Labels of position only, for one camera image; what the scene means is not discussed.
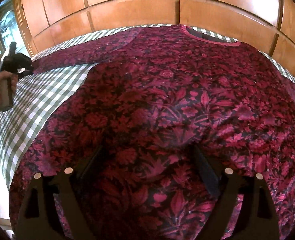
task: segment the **metal rivet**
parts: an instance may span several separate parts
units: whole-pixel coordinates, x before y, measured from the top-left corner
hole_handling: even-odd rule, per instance
[[[226,174],[233,174],[233,170],[231,168],[226,168],[224,171]]]
[[[41,173],[39,173],[39,172],[34,174],[34,178],[35,178],[35,179],[39,179],[39,178],[41,178],[41,176],[42,176],[42,175],[41,175]]]
[[[70,173],[72,173],[72,172],[73,172],[73,168],[71,168],[71,167],[66,168],[66,169],[64,170],[64,173],[65,173],[65,174],[70,174]]]
[[[257,177],[258,179],[263,179],[263,175],[262,175],[261,173],[257,173],[257,174],[256,174],[256,177]]]

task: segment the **pink neckline trim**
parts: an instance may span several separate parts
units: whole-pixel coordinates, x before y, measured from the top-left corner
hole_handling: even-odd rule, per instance
[[[189,33],[186,29],[187,27],[185,25],[181,25],[181,30],[189,37],[193,38],[193,39],[196,39],[196,40],[199,40],[199,41],[204,41],[204,42],[208,42],[208,43],[213,43],[213,44],[218,44],[218,45],[223,45],[223,46],[240,46],[241,42],[237,41],[237,42],[232,42],[232,43],[225,43],[225,42],[218,42],[218,41],[209,41],[209,40],[206,40],[206,39],[203,39],[203,38],[199,38],[199,37],[196,37],[194,35],[192,35],[191,33]]]

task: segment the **green gingham fabric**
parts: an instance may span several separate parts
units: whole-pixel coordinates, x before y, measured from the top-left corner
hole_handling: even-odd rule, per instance
[[[50,115],[81,86],[96,64],[83,64],[22,78],[14,106],[0,113],[0,165],[9,188],[23,154]]]
[[[88,33],[65,41],[52,48],[46,49],[32,60],[48,56],[60,49],[93,41],[117,32],[126,31],[135,27],[160,27],[171,24],[138,25],[110,30],[101,30]],[[192,26],[196,31],[222,39],[227,42],[236,42],[237,39],[222,36],[218,33]],[[266,56],[281,74],[295,83],[295,78],[280,64]],[[87,73],[96,64],[84,64],[51,70],[34,76],[21,79],[17,85],[17,94],[14,97],[14,107],[0,114],[0,165],[6,184],[10,187],[23,154],[32,144],[50,115],[67,100],[80,85],[83,84]]]

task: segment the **red floral fabric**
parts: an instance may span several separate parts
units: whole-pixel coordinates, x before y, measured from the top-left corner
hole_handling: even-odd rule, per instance
[[[167,26],[60,50],[36,62],[42,67],[35,72],[89,62],[101,63],[47,120],[15,172],[12,225],[35,173],[54,175],[102,144],[109,159],[87,190],[76,192],[94,233],[192,240],[215,205],[186,149],[198,143],[238,174],[263,174],[281,237],[288,235],[295,224],[295,101],[289,95],[295,87],[267,58],[246,43],[201,41]],[[69,235],[59,202],[57,208]]]

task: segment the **black holder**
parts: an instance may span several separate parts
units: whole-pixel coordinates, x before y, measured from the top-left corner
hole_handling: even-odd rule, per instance
[[[240,176],[215,158],[193,147],[195,163],[206,189],[218,200],[196,240],[221,240],[238,194],[244,199],[232,236],[227,240],[279,240],[278,217],[266,181],[259,176]],[[23,199],[16,228],[17,240],[64,240],[53,194],[60,194],[65,217],[75,240],[95,240],[76,201],[71,183],[82,184],[94,178],[106,154],[102,147],[56,176],[32,179]]]
[[[240,176],[205,156],[198,146],[194,146],[193,153],[207,191],[218,198],[196,240],[221,240],[238,194],[244,195],[241,211],[232,236],[226,240],[279,240],[278,216],[263,176]]]

